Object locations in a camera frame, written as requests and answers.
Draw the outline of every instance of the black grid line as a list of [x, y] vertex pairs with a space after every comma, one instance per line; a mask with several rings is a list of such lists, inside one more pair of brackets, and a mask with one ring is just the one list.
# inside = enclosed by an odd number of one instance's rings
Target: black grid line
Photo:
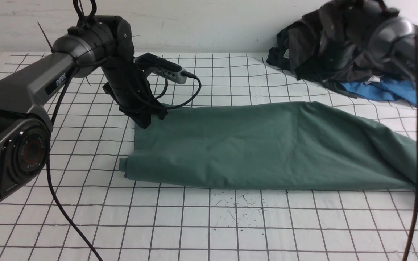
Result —
[[[127, 214], [127, 219], [125, 221], [125, 225], [128, 224], [128, 220], [130, 218], [131, 203], [133, 202], [133, 195], [134, 195], [134, 189], [135, 188], [136, 188], [136, 181], [134, 182], [133, 191], [131, 192], [130, 206], [128, 207], [128, 214]], [[120, 250], [119, 250], [119, 256], [117, 258], [118, 260], [120, 260], [121, 250], [123, 248], [123, 242], [125, 241], [125, 233], [126, 233], [126, 231], [127, 231], [127, 227], [125, 227], [124, 230], [123, 230], [122, 241], [121, 241]]]
[[317, 214], [317, 219], [318, 219], [318, 226], [320, 227], [320, 233], [322, 233], [322, 240], [323, 240], [323, 246], [325, 247], [326, 258], [327, 258], [328, 261], [330, 261], [330, 257], [328, 256], [325, 236], [323, 235], [322, 224], [320, 223], [320, 215], [318, 215], [317, 202], [315, 201], [315, 193], [313, 191], [312, 191], [312, 198], [314, 200], [315, 213]]
[[265, 247], [267, 249], [267, 260], [270, 261], [270, 253], [269, 253], [268, 239], [267, 239], [267, 226], [265, 225], [264, 199], [262, 197], [262, 190], [260, 190], [260, 205], [261, 205], [261, 210], [262, 210], [262, 221], [264, 222], [264, 235], [265, 235]]
[[[115, 162], [117, 162], [118, 160], [119, 160], [119, 156], [117, 155]], [[94, 241], [96, 239], [96, 235], [98, 234], [99, 223], [101, 221], [101, 216], [102, 216], [102, 213], [103, 213], [103, 210], [104, 210], [104, 205], [106, 204], [107, 196], [108, 196], [109, 189], [111, 187], [111, 182], [112, 182], [112, 179], [113, 178], [114, 178], [114, 175], [111, 175], [111, 180], [109, 181], [109, 188], [107, 188], [107, 190], [106, 190], [106, 196], [104, 197], [104, 203], [103, 203], [103, 206], [101, 207], [101, 212], [99, 213], [98, 224], [96, 225], [96, 230], [95, 230], [95, 233], [94, 233], [93, 241], [91, 242], [91, 244], [93, 246], [94, 246]], [[90, 253], [88, 254], [88, 259], [90, 259], [91, 253], [92, 253], [92, 251], [90, 250]]]
[[295, 231], [294, 231], [293, 215], [291, 213], [290, 196], [288, 195], [288, 191], [286, 191], [286, 201], [287, 201], [288, 207], [289, 207], [288, 211], [290, 212], [291, 230], [293, 232], [294, 246], [295, 246], [295, 249], [296, 249], [296, 252], [297, 252], [297, 260], [300, 260], [299, 252], [298, 252], [298, 249], [297, 249], [297, 240], [296, 240]]
[[[152, 248], [152, 239], [154, 238], [154, 228], [156, 228], [157, 208], [159, 207], [159, 196], [161, 194], [161, 185], [162, 184], [159, 184], [159, 188], [157, 190], [156, 211], [154, 212], [154, 223], [153, 223], [153, 226], [152, 226], [151, 242], [149, 244], [149, 249]], [[151, 260], [151, 251], [149, 251], [148, 261], [149, 260]]]
[[353, 235], [351, 233], [351, 229], [349, 227], [349, 222], [348, 222], [348, 218], [346, 216], [346, 212], [344, 211], [344, 205], [343, 205], [343, 199], [341, 198], [341, 193], [338, 191], [338, 196], [339, 196], [339, 203], [341, 204], [341, 207], [343, 208], [343, 215], [344, 215], [344, 220], [346, 221], [346, 226], [348, 227], [348, 231], [349, 231], [349, 236], [351, 237], [351, 241], [352, 241], [352, 246], [353, 249], [355, 251], [355, 258], [357, 259], [357, 261], [360, 261], [359, 259], [359, 255], [357, 254], [357, 248], [355, 247], [355, 243], [354, 243], [354, 239], [353, 239]]
[[[366, 200], [366, 202], [367, 202], [368, 209], [370, 209], [370, 203], [368, 203], [368, 197], [367, 197], [367, 195], [365, 194], [365, 192], [363, 192], [363, 194], [364, 194], [364, 196], [365, 196], [365, 200]], [[372, 211], [371, 211], [371, 210], [370, 210], [370, 215], [372, 216], [373, 225], [375, 226], [375, 228], [378, 228], [378, 226], [376, 225], [376, 222], [375, 222], [375, 217], [373, 216], [373, 213], [372, 213]], [[381, 247], [383, 247], [383, 251], [384, 251], [384, 252], [385, 252], [385, 254], [386, 254], [386, 258], [387, 258], [387, 259], [388, 259], [388, 261], [389, 261], [389, 256], [388, 256], [388, 253], [386, 253], [386, 248], [384, 247], [383, 240], [381, 239], [380, 231], [379, 231], [378, 229], [376, 229], [376, 233], [378, 233], [378, 237], [380, 238]]]
[[238, 218], [237, 218], [237, 194], [236, 190], [234, 190], [235, 193], [235, 224], [236, 224], [236, 252], [237, 252], [237, 258], [239, 261], [239, 225], [238, 225]]

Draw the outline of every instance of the white wall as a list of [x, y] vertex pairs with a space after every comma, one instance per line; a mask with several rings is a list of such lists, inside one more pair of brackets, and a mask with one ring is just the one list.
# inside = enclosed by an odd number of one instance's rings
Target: white wall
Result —
[[[326, 0], [96, 0], [132, 25], [139, 51], [268, 51], [275, 35]], [[88, 0], [83, 0], [89, 12]], [[418, 0], [386, 0], [418, 24]], [[72, 0], [0, 0], [0, 51], [47, 51], [75, 25]]]

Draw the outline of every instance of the wrinkled fabric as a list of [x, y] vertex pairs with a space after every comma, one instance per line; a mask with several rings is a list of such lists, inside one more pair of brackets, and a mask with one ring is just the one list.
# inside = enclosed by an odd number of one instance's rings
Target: wrinkled fabric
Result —
[[181, 108], [136, 128], [133, 180], [215, 189], [413, 189], [415, 142], [320, 103]]
[[383, 76], [380, 82], [341, 83], [346, 91], [373, 101], [398, 101], [405, 99], [412, 105], [417, 105], [417, 94], [411, 81], [396, 81], [393, 78]]

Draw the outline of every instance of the black robotic arm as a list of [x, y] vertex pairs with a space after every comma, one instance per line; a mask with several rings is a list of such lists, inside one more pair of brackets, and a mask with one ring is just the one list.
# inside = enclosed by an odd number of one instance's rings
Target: black robotic arm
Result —
[[0, 80], [0, 202], [44, 167], [53, 130], [44, 105], [73, 77], [86, 77], [101, 66], [108, 81], [104, 91], [142, 128], [151, 124], [152, 115], [164, 119], [172, 109], [154, 98], [149, 73], [180, 84], [196, 78], [150, 53], [136, 58], [126, 20], [95, 15], [96, 5], [83, 16], [76, 3], [78, 24], [53, 43], [52, 54]]

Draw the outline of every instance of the pile of clothes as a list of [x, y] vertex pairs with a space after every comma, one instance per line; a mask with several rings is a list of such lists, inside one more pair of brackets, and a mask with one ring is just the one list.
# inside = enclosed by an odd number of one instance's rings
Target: pile of clothes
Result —
[[297, 79], [320, 83], [323, 87], [352, 98], [375, 101], [405, 99], [416, 105], [413, 83], [396, 76], [396, 68], [380, 64], [355, 48], [353, 60], [341, 71], [323, 69], [318, 61], [323, 30], [318, 10], [308, 13], [277, 34], [277, 46], [270, 49], [267, 63], [290, 71]]

